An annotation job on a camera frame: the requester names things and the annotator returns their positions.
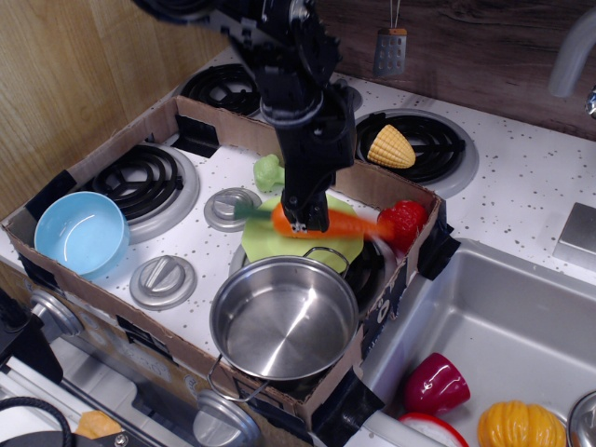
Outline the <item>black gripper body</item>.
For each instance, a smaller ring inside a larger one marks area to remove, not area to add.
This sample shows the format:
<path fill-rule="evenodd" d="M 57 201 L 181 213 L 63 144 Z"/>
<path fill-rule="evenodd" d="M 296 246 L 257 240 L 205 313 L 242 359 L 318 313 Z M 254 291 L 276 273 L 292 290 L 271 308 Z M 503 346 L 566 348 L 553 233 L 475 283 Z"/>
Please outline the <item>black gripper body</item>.
<path fill-rule="evenodd" d="M 318 111 L 304 122 L 275 125 L 285 165 L 282 195 L 287 210 L 304 210 L 334 183 L 335 173 L 354 163 L 354 95 L 346 86 L 325 88 Z"/>

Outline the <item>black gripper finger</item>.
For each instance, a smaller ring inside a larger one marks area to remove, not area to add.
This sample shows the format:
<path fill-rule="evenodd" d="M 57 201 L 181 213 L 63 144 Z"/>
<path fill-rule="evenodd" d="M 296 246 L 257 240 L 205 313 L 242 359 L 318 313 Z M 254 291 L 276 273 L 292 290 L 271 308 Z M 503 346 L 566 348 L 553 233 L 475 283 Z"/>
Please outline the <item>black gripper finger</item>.
<path fill-rule="evenodd" d="M 326 197 L 311 197 L 306 204 L 306 230 L 326 233 L 330 226 Z"/>
<path fill-rule="evenodd" d="M 294 210 L 289 208 L 288 206 L 282 206 L 284 217 L 286 218 L 290 230 L 293 233 L 304 233 L 305 232 L 305 223 L 302 219 L 302 214 L 299 210 Z"/>

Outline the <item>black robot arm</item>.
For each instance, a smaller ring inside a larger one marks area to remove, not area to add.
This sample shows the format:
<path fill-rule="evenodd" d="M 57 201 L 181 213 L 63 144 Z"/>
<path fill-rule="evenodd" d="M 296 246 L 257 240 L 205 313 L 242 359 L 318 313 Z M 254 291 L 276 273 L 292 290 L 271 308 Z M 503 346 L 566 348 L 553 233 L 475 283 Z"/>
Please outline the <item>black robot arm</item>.
<path fill-rule="evenodd" d="M 330 227 L 326 198 L 355 157 L 353 96 L 331 77 L 342 57 L 313 1 L 139 1 L 143 12 L 226 36 L 261 96 L 285 165 L 281 204 L 295 232 Z"/>

